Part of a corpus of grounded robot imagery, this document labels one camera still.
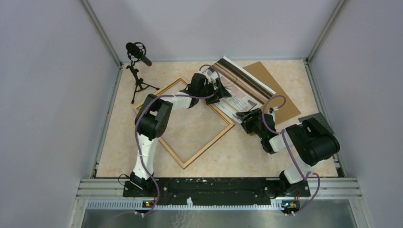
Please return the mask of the printed photo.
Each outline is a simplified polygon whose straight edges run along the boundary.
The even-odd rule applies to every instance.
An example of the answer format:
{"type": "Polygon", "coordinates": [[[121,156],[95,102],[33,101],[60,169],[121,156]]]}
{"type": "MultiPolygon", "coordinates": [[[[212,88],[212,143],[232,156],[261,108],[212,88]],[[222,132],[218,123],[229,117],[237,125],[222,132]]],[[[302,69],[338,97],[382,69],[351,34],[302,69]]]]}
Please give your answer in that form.
{"type": "Polygon", "coordinates": [[[220,58],[208,69],[217,72],[218,79],[232,95],[213,105],[236,123],[241,123],[236,112],[261,108],[273,96],[270,88],[227,57],[220,58]]]}

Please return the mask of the brown cardboard backing board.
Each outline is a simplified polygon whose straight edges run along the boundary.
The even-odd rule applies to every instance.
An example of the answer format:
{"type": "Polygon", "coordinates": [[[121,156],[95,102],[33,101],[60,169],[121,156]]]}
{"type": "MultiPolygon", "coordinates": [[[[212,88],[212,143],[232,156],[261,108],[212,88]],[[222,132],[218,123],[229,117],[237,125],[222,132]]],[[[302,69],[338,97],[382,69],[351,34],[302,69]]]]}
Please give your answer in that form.
{"type": "Polygon", "coordinates": [[[276,126],[286,126],[289,124],[298,123],[297,117],[301,114],[301,111],[294,104],[292,99],[280,86],[278,81],[273,77],[272,73],[264,66],[262,62],[256,62],[245,66],[247,72],[254,76],[257,80],[262,82],[265,86],[270,88],[273,95],[282,95],[285,99],[273,98],[268,104],[267,111],[269,107],[278,107],[279,110],[275,112],[275,123],[276,126]]]}

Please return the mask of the wooden picture frame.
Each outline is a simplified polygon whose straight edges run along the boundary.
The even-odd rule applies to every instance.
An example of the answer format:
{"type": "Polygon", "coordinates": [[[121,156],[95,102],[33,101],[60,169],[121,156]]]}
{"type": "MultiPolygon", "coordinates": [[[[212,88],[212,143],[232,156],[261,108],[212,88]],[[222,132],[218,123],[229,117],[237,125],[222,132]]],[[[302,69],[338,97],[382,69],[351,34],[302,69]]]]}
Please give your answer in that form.
{"type": "Polygon", "coordinates": [[[154,172],[158,143],[186,169],[235,125],[217,107],[207,105],[204,101],[201,105],[192,111],[173,104],[170,120],[164,126],[164,134],[159,137],[149,139],[142,133],[136,133],[141,154],[138,155],[134,172],[143,168],[154,172]]]}

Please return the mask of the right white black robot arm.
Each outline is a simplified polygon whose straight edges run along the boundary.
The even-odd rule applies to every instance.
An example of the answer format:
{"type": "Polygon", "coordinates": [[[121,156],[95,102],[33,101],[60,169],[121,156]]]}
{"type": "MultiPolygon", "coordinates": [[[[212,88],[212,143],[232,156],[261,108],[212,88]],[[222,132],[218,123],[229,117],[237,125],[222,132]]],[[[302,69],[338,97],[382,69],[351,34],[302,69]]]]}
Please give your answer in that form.
{"type": "Polygon", "coordinates": [[[275,154],[287,149],[292,165],[279,175],[279,191],[291,196],[312,173],[313,167],[339,152],[340,144],[336,137],[317,119],[311,117],[300,124],[294,124],[281,132],[275,129],[277,107],[268,113],[261,109],[237,112],[241,126],[248,134],[256,134],[265,152],[275,154]]]}

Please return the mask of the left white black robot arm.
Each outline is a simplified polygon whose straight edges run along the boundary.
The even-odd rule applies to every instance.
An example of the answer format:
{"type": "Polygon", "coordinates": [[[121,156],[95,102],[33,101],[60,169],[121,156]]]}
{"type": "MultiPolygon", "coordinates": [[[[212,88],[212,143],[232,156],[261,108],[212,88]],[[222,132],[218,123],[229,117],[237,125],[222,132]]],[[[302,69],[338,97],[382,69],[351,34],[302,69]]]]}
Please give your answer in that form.
{"type": "Polygon", "coordinates": [[[134,135],[138,148],[137,159],[129,180],[125,182],[124,197],[160,193],[154,178],[154,158],[159,139],[164,134],[173,111],[194,107],[200,100],[207,104],[218,103],[231,97],[221,78],[209,79],[204,73],[195,73],[191,82],[172,95],[149,94],[135,118],[134,135]]]}

